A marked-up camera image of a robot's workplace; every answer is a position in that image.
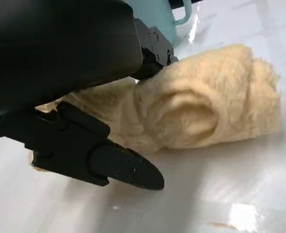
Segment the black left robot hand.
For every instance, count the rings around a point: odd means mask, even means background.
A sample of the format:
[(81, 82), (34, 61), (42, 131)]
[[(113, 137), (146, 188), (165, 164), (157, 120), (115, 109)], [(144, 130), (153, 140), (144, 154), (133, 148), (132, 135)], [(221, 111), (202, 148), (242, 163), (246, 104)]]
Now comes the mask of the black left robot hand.
[(33, 151), (32, 165), (106, 186), (109, 178), (162, 190), (147, 159), (109, 140), (110, 128), (68, 102), (37, 106), (177, 61), (156, 27), (121, 0), (0, 0), (0, 137)]

